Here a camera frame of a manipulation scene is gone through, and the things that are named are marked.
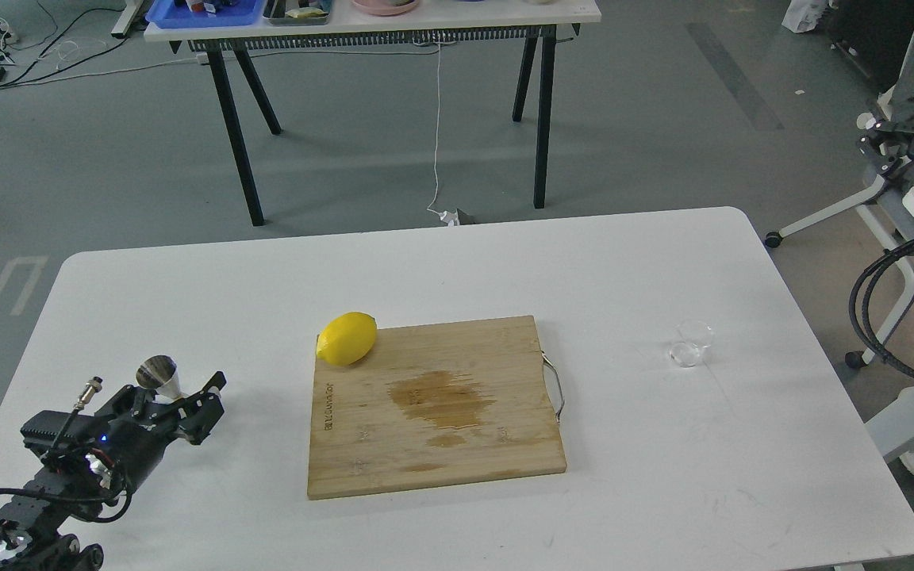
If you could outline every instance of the white bag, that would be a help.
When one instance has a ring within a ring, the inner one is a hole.
[[[781,25],[795,33],[809,32],[827,7],[828,0],[792,0]]]

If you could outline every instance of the pink bowl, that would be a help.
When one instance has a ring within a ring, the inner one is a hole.
[[[351,3],[355,4],[355,8],[374,16],[396,16],[397,14],[410,12],[415,10],[420,2],[421,0],[414,0],[409,4],[394,6],[384,0],[351,0]]]

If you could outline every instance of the white cable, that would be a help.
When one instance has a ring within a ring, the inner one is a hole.
[[[144,69],[150,69],[155,67],[162,67],[164,65],[178,65],[178,64],[187,64],[187,63],[196,63],[196,58],[182,58],[181,60],[172,60],[160,63],[153,63],[150,65],[142,65],[140,67],[130,67],[126,69],[113,69],[111,71],[98,71],[94,73],[80,73],[80,75],[67,75],[66,77],[56,77],[55,79],[44,79],[41,81],[32,81],[30,83],[18,83],[16,86],[11,87],[25,87],[25,86],[47,86],[49,83],[55,83],[56,81],[65,81],[67,79],[79,79],[79,77],[97,77],[99,75],[115,75],[116,73],[128,73],[130,71],[141,71]]]
[[[65,40],[65,42],[62,42],[61,44],[56,44],[56,46],[51,48],[51,50],[44,52],[44,54],[41,54],[37,58],[39,60],[44,60],[54,53],[59,57],[59,62],[55,64],[55,71],[59,71],[62,69],[63,63],[73,61],[74,56],[80,54],[84,50],[84,47],[81,47],[77,40],[91,40],[91,42],[101,42],[101,45],[105,50],[108,48],[108,42],[99,40],[97,37],[72,37],[69,40]],[[71,44],[72,48],[63,51],[63,47],[68,46],[69,44]]]
[[[443,88],[440,80],[440,70],[442,69],[443,46],[438,44],[436,46],[436,148],[432,151],[432,174],[436,177],[436,192],[432,195],[432,202],[425,206],[425,210],[436,214],[437,217],[440,217],[440,220],[443,219],[443,213],[438,213],[438,211],[432,209],[432,205],[435,205],[436,199],[440,197],[440,117],[443,115]]]
[[[2,17],[2,16],[0,16],[0,22],[4,23],[4,25],[6,25],[5,32],[3,32],[2,29],[0,29],[0,33],[1,33],[1,35],[0,35],[0,50],[5,50],[5,48],[6,48],[6,34],[8,33],[8,35],[11,35],[11,36],[12,36],[12,33],[13,33],[13,32],[12,32],[12,26],[10,25],[10,23],[9,23],[8,21],[6,21],[6,18],[4,18],[4,17]]]
[[[265,56],[276,56],[283,54],[346,54],[346,55],[356,55],[356,56],[367,56],[367,55],[379,55],[379,56],[430,56],[436,54],[439,51],[439,48],[436,48],[434,52],[344,52],[344,51],[334,51],[334,50],[322,50],[322,51],[312,51],[312,52],[298,52],[298,51],[280,51],[280,52],[270,52],[267,54],[256,54],[253,55],[253,58],[262,58]],[[225,57],[225,61],[231,61],[231,57]],[[177,64],[186,64],[186,63],[198,63],[196,58],[182,58],[180,60],[171,60],[166,62],[160,62],[150,65],[143,65],[140,67],[130,67],[125,69],[113,69],[111,71],[99,71],[94,73],[80,73],[80,75],[67,75],[65,77],[55,77],[54,79],[45,79],[43,81],[30,81],[15,84],[12,87],[23,87],[23,86],[47,86],[49,83],[55,83],[56,81],[66,81],[68,79],[80,79],[80,77],[98,77],[101,75],[115,75],[116,73],[128,73],[130,71],[141,71],[144,69],[152,69],[155,67],[162,67],[164,65],[177,65]]]

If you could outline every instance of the black table leg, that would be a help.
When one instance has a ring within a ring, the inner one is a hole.
[[[527,86],[531,82],[531,66],[534,64],[534,50],[537,44],[537,37],[524,40],[524,58],[521,60],[521,73],[517,79],[517,97],[514,98],[515,123],[520,123],[524,115],[524,100],[527,98]]]
[[[552,76],[555,75],[555,27],[541,40],[541,91],[538,94],[538,148],[534,158],[534,207],[545,207],[548,173],[548,124],[552,115]]]
[[[277,122],[277,116],[273,113],[273,108],[270,107],[270,100],[266,97],[266,91],[263,90],[263,83],[260,83],[260,76],[256,74],[256,68],[253,67],[253,60],[249,57],[249,52],[245,50],[235,50],[235,57],[239,60],[239,65],[242,66],[242,73],[246,75],[246,81],[249,82],[249,88],[250,90],[253,90],[256,102],[260,105],[260,111],[263,112],[263,119],[266,119],[267,127],[270,127],[271,133],[279,135],[282,133],[280,123]]]
[[[253,180],[253,167],[249,165],[246,152],[246,141],[242,138],[242,125],[239,124],[239,113],[235,110],[235,98],[232,97],[232,86],[228,83],[228,72],[225,70],[225,59],[221,51],[207,52],[210,61],[210,73],[213,85],[217,88],[217,100],[221,101],[221,112],[225,115],[225,127],[228,128],[228,140],[232,142],[232,154],[235,166],[239,169],[242,180],[242,191],[246,194],[246,206],[249,206],[249,217],[253,225],[263,225],[263,209],[256,194],[256,181]]]

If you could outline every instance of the blue tray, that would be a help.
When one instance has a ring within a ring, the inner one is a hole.
[[[157,28],[216,28],[221,25],[250,25],[257,22],[264,0],[239,0],[233,6],[222,6],[215,14],[193,12],[185,4],[175,6],[174,0],[155,0],[146,13],[146,21]]]

